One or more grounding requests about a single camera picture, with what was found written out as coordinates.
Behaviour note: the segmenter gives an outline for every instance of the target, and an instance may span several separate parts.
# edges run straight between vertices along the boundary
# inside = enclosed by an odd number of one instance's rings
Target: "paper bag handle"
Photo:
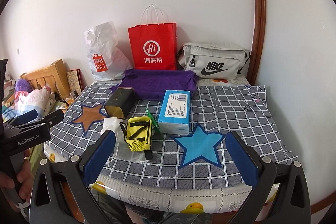
[[[161,9],[160,9],[156,4],[152,3],[152,4],[150,4],[149,6],[147,6],[147,8],[143,11],[142,16],[141,16],[141,18],[140,18],[140,24],[139,24],[139,27],[141,27],[141,20],[142,20],[143,15],[145,14],[145,11],[147,11],[147,16],[146,16],[146,17],[147,17],[147,26],[148,26],[148,10],[149,10],[150,7],[153,7],[153,8],[154,8],[155,13],[156,13],[157,24],[159,24],[158,13],[157,13],[157,11],[156,11],[154,5],[156,6],[156,8],[158,8],[158,9],[160,10],[161,15],[162,15],[162,21],[163,21],[163,24],[165,24],[165,21],[164,21],[164,18],[163,18],[163,13],[162,13]]]

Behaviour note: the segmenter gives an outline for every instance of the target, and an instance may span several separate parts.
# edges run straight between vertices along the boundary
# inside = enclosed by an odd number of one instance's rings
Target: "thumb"
[[[0,171],[0,187],[12,189],[14,186],[14,181],[5,173]]]

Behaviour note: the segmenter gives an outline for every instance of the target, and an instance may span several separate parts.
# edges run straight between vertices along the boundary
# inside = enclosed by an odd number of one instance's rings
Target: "green triangular object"
[[[157,121],[154,119],[154,117],[152,116],[152,114],[149,112],[148,110],[148,107],[146,107],[146,114],[147,116],[152,120],[152,126],[153,126],[153,129],[156,131],[156,132],[159,132],[160,133],[160,136],[161,136],[161,139],[164,140],[163,138],[163,134],[161,133],[161,130],[160,130],[160,127],[157,123]]]

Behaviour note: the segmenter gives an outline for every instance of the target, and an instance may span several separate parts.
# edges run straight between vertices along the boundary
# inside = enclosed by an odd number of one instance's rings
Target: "blue tissue package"
[[[162,133],[189,134],[190,92],[166,90],[158,125]]]

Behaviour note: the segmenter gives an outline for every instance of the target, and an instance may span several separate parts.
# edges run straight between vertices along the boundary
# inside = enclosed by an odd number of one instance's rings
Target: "yellow bag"
[[[151,148],[152,120],[149,117],[130,118],[127,126],[121,122],[120,127],[131,151],[144,151]]]

